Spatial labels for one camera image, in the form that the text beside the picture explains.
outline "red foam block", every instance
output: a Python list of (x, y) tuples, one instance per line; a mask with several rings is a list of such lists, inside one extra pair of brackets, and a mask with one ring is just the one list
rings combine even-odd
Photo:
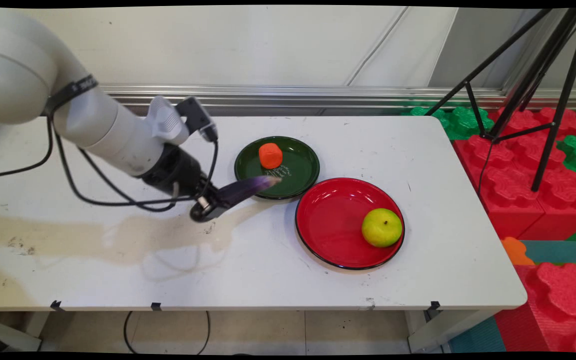
[[(547, 139), (548, 135), (540, 131), (507, 141), (507, 147), (514, 153), (514, 164), (531, 178), (534, 178), (537, 168), (539, 168)], [(554, 171), (563, 169), (565, 159), (566, 153), (553, 146), (546, 169)]]
[[(555, 118), (555, 112), (557, 110), (552, 109), (552, 107), (544, 107), (541, 111), (534, 114), (534, 118), (541, 124), (552, 123)], [(564, 111), (564, 116), (557, 132), (557, 141), (563, 141), (567, 135), (576, 136), (576, 112), (570, 109)]]
[[(490, 141), (474, 135), (454, 141), (454, 148), (470, 182), (478, 189)], [(537, 194), (530, 191), (530, 179), (513, 161), (514, 154), (504, 143), (494, 145), (481, 187), (481, 201), (501, 238), (518, 237), (544, 214)]]
[[(505, 107), (501, 107), (497, 111), (491, 112), (488, 117), (496, 123), (503, 110), (505, 110)], [(536, 128), (539, 125), (541, 125), (541, 123), (534, 117), (534, 112), (530, 110), (514, 111), (501, 135), (505, 136), (522, 132), (523, 130)]]
[(545, 214), (518, 239), (562, 241), (576, 233), (576, 172), (547, 170), (537, 200)]
[(576, 264), (514, 268), (528, 301), (494, 316), (505, 349), (576, 353)]

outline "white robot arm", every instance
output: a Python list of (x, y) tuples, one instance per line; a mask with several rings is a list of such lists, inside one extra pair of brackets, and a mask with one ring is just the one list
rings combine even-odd
[[(50, 30), (32, 18), (0, 9), (0, 124), (35, 119), (62, 89), (85, 80), (94, 82)], [(64, 139), (163, 192), (172, 194), (174, 183), (179, 195), (196, 196), (208, 189), (190, 212), (196, 221), (217, 217), (275, 183), (258, 178), (221, 190), (210, 183), (199, 163), (178, 147), (196, 130), (216, 145), (214, 123), (192, 97), (173, 106), (157, 96), (142, 120), (94, 86), (60, 105), (52, 119)]]

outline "green plate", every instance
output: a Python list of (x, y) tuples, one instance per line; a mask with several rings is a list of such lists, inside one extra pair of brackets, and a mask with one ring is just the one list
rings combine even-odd
[[(283, 152), (281, 166), (266, 169), (259, 162), (259, 148), (263, 144), (274, 142)], [(285, 136), (269, 136), (248, 144), (240, 151), (235, 160), (235, 177), (237, 180), (253, 178), (259, 175), (278, 176), (283, 180), (258, 192), (256, 196), (265, 199), (286, 199), (303, 194), (315, 184), (319, 176), (319, 159), (315, 152), (305, 143)]]

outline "red plate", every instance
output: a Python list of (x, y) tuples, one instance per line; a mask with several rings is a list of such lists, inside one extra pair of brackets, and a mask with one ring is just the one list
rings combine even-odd
[[(374, 247), (361, 234), (370, 210), (386, 208), (401, 219), (401, 238), (389, 247)], [(356, 178), (322, 181), (306, 192), (295, 217), (299, 236), (314, 255), (330, 265), (363, 270), (390, 260), (401, 248), (406, 224), (397, 204), (378, 187)]]

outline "orange toy food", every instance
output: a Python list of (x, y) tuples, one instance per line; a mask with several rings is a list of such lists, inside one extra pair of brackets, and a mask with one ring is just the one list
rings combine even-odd
[(283, 161), (283, 152), (273, 142), (265, 143), (259, 148), (259, 161), (266, 169), (279, 167)]
[(514, 237), (501, 240), (505, 252), (510, 256), (513, 265), (534, 265), (534, 261), (526, 256), (526, 246)]

